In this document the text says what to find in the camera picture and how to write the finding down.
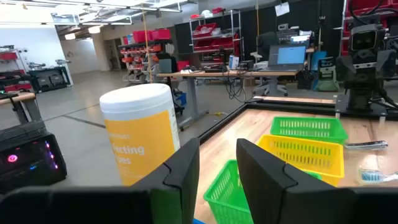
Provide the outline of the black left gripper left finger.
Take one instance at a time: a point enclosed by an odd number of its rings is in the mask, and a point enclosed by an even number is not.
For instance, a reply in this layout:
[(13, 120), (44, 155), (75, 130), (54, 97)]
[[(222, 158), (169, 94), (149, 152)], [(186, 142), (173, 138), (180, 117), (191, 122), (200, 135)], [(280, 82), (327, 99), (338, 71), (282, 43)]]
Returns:
[(132, 186), (140, 196), (132, 209), (132, 223), (193, 223), (200, 172), (199, 146), (199, 139), (190, 139)]

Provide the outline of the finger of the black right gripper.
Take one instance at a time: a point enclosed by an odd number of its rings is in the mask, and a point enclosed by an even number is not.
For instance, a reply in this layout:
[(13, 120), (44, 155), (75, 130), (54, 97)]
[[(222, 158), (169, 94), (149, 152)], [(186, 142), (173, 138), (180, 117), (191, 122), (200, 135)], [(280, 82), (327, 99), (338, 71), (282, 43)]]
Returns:
[(337, 57), (335, 60), (336, 79), (349, 81), (354, 77), (353, 59), (349, 55)]
[(376, 77), (392, 78), (396, 74), (397, 52), (395, 50), (382, 50), (377, 53)]

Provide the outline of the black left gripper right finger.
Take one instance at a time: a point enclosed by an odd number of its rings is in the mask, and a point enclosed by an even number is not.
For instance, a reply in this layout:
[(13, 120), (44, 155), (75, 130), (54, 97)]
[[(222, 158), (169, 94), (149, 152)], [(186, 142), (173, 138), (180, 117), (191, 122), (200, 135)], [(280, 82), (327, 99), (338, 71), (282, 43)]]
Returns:
[(354, 193), (239, 138), (236, 158), (254, 223), (353, 223)]

